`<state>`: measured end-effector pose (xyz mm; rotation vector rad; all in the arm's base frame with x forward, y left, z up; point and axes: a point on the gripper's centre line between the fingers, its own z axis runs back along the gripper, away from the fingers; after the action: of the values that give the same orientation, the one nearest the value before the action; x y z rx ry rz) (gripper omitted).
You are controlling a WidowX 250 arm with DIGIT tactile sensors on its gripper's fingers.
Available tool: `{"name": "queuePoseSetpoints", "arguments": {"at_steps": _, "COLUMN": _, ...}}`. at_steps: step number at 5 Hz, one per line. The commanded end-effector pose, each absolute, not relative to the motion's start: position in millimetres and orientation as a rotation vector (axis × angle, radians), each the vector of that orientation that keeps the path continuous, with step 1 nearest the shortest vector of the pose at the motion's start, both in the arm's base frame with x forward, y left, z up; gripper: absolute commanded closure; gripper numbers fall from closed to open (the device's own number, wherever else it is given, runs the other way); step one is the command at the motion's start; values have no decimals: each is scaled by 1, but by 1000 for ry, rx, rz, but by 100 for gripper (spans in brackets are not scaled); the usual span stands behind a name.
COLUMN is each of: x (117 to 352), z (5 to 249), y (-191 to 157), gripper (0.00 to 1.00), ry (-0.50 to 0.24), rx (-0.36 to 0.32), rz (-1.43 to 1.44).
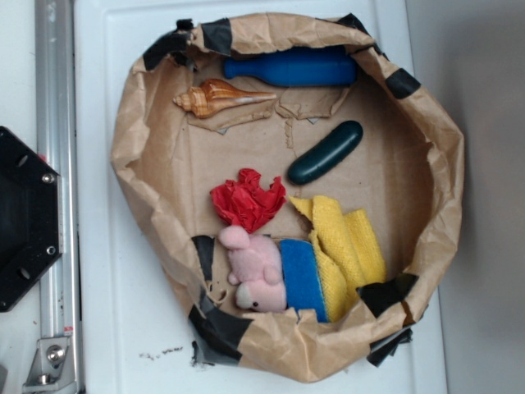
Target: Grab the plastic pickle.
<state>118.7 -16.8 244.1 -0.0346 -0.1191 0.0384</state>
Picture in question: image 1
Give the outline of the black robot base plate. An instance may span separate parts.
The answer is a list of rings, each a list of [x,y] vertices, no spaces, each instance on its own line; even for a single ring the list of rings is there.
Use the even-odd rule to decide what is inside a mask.
[[[1,311],[6,313],[61,256],[60,176],[1,128]]]

